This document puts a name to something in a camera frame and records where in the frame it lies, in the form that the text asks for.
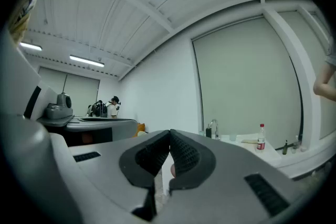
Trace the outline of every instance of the fluorescent light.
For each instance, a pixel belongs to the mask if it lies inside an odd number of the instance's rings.
[[[28,48],[28,49],[42,50],[42,47],[40,47],[40,46],[31,45],[31,44],[27,44],[27,43],[23,43],[23,42],[21,42],[20,45],[21,45],[22,47],[25,47],[25,48]]]
[[[89,60],[89,59],[85,59],[85,58],[81,58],[81,57],[77,57],[77,56],[73,56],[73,55],[70,55],[70,59],[75,60],[75,61],[79,61],[79,62],[85,62],[85,63],[88,63],[90,65],[94,65],[94,66],[98,66],[98,67],[104,67],[104,64],[102,62],[96,62],[96,61],[92,61],[92,60]]]

